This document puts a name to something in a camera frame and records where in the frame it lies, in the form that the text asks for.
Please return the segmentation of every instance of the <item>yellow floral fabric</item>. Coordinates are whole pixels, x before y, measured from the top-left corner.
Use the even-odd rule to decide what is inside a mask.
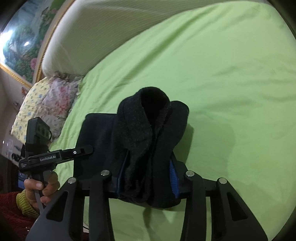
[[[17,114],[11,135],[16,137],[23,144],[26,142],[27,124],[29,119],[35,116],[37,105],[39,105],[49,90],[49,81],[47,78],[37,82],[30,89]]]

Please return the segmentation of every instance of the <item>yellow-green ribbed cuff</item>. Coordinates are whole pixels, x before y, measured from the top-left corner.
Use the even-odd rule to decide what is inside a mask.
[[[17,207],[21,210],[22,214],[29,218],[38,218],[39,214],[32,208],[26,197],[26,190],[17,195]]]

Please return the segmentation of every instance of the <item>folded dark clothing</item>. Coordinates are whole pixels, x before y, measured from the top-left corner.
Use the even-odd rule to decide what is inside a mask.
[[[93,154],[74,160],[74,176],[91,178],[104,169],[118,178],[118,197],[166,208],[179,203],[172,193],[169,163],[182,138],[188,107],[170,102],[158,88],[147,87],[124,99],[117,114],[89,114],[76,146],[90,144]]]

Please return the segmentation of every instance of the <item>pillow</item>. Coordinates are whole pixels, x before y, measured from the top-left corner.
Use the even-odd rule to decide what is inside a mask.
[[[11,135],[16,137],[23,144],[26,142],[28,121],[35,115],[36,107],[43,101],[48,90],[49,81],[47,78],[44,78],[34,84],[34,86],[29,90],[20,107],[20,111],[17,114],[11,130]]]
[[[34,117],[40,117],[50,127],[51,141],[55,141],[61,134],[81,78],[77,77],[72,82],[55,78],[50,82],[47,95],[37,106]]]

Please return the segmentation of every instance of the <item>white logo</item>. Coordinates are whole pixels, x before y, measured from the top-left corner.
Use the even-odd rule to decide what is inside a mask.
[[[46,160],[53,159],[53,158],[56,158],[55,155],[41,158],[40,161],[46,161]]]

